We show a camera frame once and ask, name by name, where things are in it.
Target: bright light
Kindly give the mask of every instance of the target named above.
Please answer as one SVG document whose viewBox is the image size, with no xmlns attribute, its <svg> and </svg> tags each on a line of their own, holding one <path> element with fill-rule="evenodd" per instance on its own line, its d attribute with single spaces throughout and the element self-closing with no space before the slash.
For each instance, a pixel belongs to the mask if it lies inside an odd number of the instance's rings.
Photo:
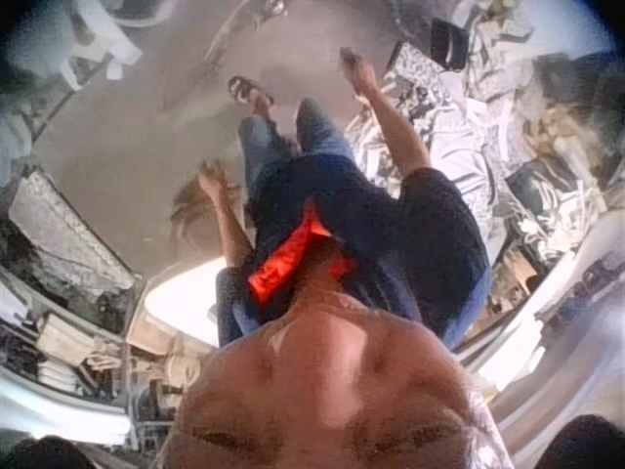
<svg viewBox="0 0 625 469">
<path fill-rule="evenodd" d="M 540 341 L 543 323 L 528 320 L 515 330 L 508 340 L 479 369 L 478 373 L 503 391 L 520 373 Z"/>
<path fill-rule="evenodd" d="M 527 371 L 529 371 L 530 373 L 533 373 L 534 369 L 536 369 L 536 366 L 538 366 L 538 364 L 542 360 L 543 355 L 545 355 L 545 348 L 538 347 L 536 351 L 533 353 L 533 355 L 531 356 L 531 359 L 529 359 L 529 363 L 527 364 Z"/>
<path fill-rule="evenodd" d="M 184 334 L 219 347 L 217 320 L 210 319 L 208 311 L 217 301 L 217 274 L 225 267 L 226 258 L 221 257 L 161 283 L 147 295 L 147 311 Z"/>
</svg>

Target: cloth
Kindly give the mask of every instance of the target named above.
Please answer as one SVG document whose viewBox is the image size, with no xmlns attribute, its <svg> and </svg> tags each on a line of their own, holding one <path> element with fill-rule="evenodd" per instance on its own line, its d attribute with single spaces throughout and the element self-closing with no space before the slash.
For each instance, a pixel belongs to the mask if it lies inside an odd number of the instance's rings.
<svg viewBox="0 0 625 469">
<path fill-rule="evenodd" d="M 302 225 L 305 207 L 313 203 L 320 224 L 356 262 L 340 279 L 345 291 L 368 308 L 421 321 L 454 348 L 481 313 L 491 283 L 471 211 L 455 186 L 431 168 L 405 178 L 399 199 L 392 199 L 364 178 L 347 141 L 317 110 L 311 102 L 300 108 L 304 157 L 297 159 L 274 153 L 283 144 L 271 123 L 253 118 L 241 124 L 256 248 L 243 267 L 218 275 L 220 345 L 288 311 L 293 281 L 261 306 L 249 278 Z M 257 136 L 262 138 L 243 140 Z M 263 154 L 269 158 L 261 166 Z"/>
</svg>

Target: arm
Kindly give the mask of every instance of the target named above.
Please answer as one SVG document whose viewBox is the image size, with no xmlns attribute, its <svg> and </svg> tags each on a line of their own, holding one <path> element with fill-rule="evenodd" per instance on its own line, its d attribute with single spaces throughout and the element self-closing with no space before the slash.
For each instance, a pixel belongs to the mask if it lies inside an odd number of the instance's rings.
<svg viewBox="0 0 625 469">
<path fill-rule="evenodd" d="M 410 123 L 380 91 L 373 65 L 363 57 L 355 56 L 352 64 L 344 65 L 344 72 L 355 91 L 371 104 L 380 122 L 391 158 L 401 176 L 405 178 L 416 169 L 430 167 L 432 164 L 428 149 L 417 137 Z"/>
<path fill-rule="evenodd" d="M 224 172 L 219 165 L 209 168 L 204 164 L 197 179 L 215 206 L 226 265 L 241 267 L 252 252 L 252 245 L 230 207 Z"/>
</svg>

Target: jeans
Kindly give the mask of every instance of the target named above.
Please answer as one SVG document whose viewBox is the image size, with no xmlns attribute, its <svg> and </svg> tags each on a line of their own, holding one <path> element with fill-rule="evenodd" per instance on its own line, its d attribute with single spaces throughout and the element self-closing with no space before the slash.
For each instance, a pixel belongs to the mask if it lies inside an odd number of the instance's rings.
<svg viewBox="0 0 625 469">
<path fill-rule="evenodd" d="M 302 101 L 297 112 L 296 127 L 297 140 L 304 156 L 334 154 L 354 159 L 343 133 L 315 101 Z M 291 156 L 286 143 L 277 133 L 275 122 L 260 115 L 244 119 L 238 135 L 245 156 L 245 183 L 248 190 L 253 192 L 261 173 L 289 161 Z"/>
</svg>

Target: floor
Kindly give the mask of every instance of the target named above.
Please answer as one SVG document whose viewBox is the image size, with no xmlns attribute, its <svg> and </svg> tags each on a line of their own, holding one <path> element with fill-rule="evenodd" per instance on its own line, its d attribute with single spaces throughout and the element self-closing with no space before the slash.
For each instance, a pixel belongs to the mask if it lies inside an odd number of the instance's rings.
<svg viewBox="0 0 625 469">
<path fill-rule="evenodd" d="M 198 252 L 172 239 L 169 217 L 202 159 L 221 158 L 229 179 L 241 181 L 236 129 L 246 109 L 226 93 L 230 76 L 259 80 L 275 95 L 285 132 L 304 96 L 344 126 L 358 105 L 339 71 L 339 48 L 355 47 L 382 72 L 407 27 L 413 43 L 429 47 L 432 14 L 445 15 L 441 5 L 454 3 L 292 0 L 288 16 L 259 24 L 258 2 L 181 1 L 168 21 L 129 31 L 144 51 L 140 61 L 121 81 L 95 76 L 36 142 L 69 202 L 145 277 L 220 255 L 214 221 L 196 227 Z"/>
</svg>

